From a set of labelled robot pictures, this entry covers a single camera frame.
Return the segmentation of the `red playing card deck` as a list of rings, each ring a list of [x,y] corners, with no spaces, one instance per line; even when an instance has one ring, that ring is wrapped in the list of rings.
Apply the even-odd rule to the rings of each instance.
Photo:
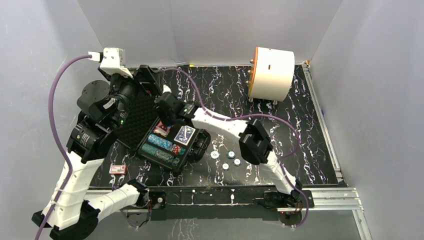
[[[163,137],[167,137],[171,131],[171,129],[173,128],[173,126],[168,126],[163,124],[161,121],[158,122],[158,124],[155,126],[153,132],[156,134],[159,134]]]

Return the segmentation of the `blue playing card deck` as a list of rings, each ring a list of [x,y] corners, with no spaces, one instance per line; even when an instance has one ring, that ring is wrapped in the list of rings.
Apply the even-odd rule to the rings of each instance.
[[[195,128],[188,125],[184,125],[179,129],[178,133],[176,134],[173,140],[179,144],[187,146],[191,141],[192,137],[194,136],[195,132]]]

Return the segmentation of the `light blue chip ten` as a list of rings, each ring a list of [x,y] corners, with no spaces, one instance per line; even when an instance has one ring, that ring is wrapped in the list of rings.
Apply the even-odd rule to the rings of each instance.
[[[218,159],[219,156],[220,156],[220,153],[216,150],[210,152],[210,157],[214,160]]]

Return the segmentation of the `small white chip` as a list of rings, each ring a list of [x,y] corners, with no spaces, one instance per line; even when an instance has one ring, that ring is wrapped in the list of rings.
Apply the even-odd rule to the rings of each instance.
[[[228,164],[228,163],[223,163],[223,164],[222,164],[222,166],[221,166],[221,169],[222,169],[223,171],[228,171],[228,170],[229,170],[229,168],[230,168],[230,166],[229,166],[229,164]]]

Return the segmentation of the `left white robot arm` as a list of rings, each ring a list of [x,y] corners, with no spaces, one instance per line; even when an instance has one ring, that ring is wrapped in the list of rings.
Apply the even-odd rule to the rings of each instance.
[[[105,73],[88,83],[77,99],[76,126],[66,145],[62,173],[47,206],[32,216],[40,230],[50,229],[53,240],[83,240],[98,223],[126,207],[150,209],[149,188],[136,179],[100,197],[87,199],[90,183],[119,137],[127,115],[142,97],[162,93],[163,70],[141,65],[135,71]]]

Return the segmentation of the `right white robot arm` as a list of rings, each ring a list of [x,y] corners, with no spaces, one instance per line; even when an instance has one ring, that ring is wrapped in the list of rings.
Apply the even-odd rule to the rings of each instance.
[[[203,103],[179,100],[171,92],[156,97],[154,103],[165,125],[187,125],[223,135],[238,143],[241,157],[252,165],[261,166],[286,206],[295,207],[301,201],[301,184],[281,165],[273,150],[271,138],[259,121],[261,114],[230,118],[207,109]]]

